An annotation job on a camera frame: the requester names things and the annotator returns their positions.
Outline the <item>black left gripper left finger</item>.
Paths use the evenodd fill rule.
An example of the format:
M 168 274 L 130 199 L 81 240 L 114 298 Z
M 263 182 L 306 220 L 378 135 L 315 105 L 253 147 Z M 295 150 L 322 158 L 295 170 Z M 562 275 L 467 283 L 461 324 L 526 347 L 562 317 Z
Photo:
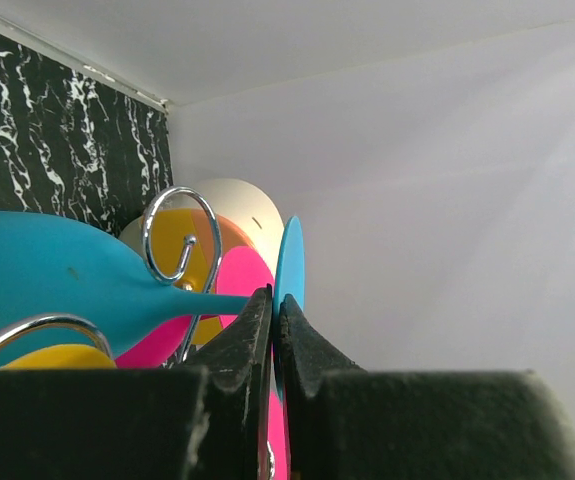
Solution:
M 0 371 L 0 479 L 265 479 L 272 292 L 172 369 Z

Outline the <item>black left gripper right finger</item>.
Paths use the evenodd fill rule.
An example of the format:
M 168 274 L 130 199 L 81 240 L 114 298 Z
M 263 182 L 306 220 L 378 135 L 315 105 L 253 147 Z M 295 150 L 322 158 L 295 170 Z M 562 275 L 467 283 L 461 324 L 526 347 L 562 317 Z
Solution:
M 534 372 L 370 372 L 292 297 L 279 325 L 293 478 L 575 479 L 575 432 Z

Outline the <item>orange wine glass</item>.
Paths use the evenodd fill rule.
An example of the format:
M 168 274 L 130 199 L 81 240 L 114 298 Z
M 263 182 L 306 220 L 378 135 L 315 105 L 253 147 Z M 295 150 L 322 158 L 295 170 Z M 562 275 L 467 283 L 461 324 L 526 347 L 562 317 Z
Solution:
M 84 344 L 61 344 L 28 353 L 0 367 L 0 370 L 115 369 L 114 360 Z

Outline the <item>blue wine glass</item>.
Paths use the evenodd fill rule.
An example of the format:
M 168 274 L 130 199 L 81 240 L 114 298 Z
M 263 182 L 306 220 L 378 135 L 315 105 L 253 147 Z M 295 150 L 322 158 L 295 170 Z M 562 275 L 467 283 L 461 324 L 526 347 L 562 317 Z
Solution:
M 247 301 L 165 285 L 135 251 L 91 225 L 0 211 L 0 330 L 35 315 L 73 314 L 121 355 L 168 320 L 238 314 Z

